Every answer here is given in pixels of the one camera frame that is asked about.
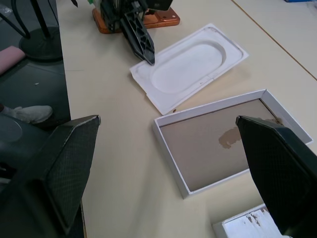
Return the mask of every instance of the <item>sneaker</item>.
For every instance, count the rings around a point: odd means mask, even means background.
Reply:
[[[50,106],[32,106],[12,109],[10,116],[26,123],[38,124],[50,118],[52,114],[53,109]]]

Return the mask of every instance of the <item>orange base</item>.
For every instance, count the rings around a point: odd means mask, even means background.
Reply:
[[[110,34],[111,32],[107,29],[104,20],[97,9],[93,9],[93,17],[98,27],[98,30],[103,34]],[[146,28],[158,28],[166,26],[176,26],[180,23],[180,18],[176,12],[170,8],[167,11],[157,11],[154,15],[146,15],[144,17],[144,24]]]

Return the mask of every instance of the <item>beige table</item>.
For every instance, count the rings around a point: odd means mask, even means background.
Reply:
[[[88,238],[213,238],[211,223],[261,204],[249,174],[183,200],[151,129],[160,115],[130,75],[139,61],[123,35],[100,34],[86,0],[78,8],[57,2],[71,116],[102,119],[83,196]],[[178,111],[267,88],[317,139],[317,82],[245,13],[230,0],[172,6],[182,22],[149,30],[157,52],[211,22],[250,53]]]
[[[233,1],[317,78],[317,9],[312,2]]]

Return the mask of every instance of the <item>floor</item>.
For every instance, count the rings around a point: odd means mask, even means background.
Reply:
[[[40,9],[48,26],[57,26],[50,1],[57,16],[55,0],[38,0]],[[0,4],[11,7],[11,0],[0,0]],[[18,12],[29,31],[39,28],[36,15],[29,0],[18,0]],[[8,17],[19,26],[13,13]],[[0,51],[9,47],[18,47],[21,36],[5,21],[0,21]],[[38,63],[28,59],[22,60],[15,67],[0,76],[0,102],[15,107],[49,105],[53,108],[53,116],[38,125],[50,130],[70,120],[65,71],[63,61],[55,63]]]

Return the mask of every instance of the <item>pink cushion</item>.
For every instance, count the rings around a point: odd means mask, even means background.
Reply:
[[[23,51],[19,48],[10,46],[3,51],[0,51],[0,75],[15,66],[25,57]]]

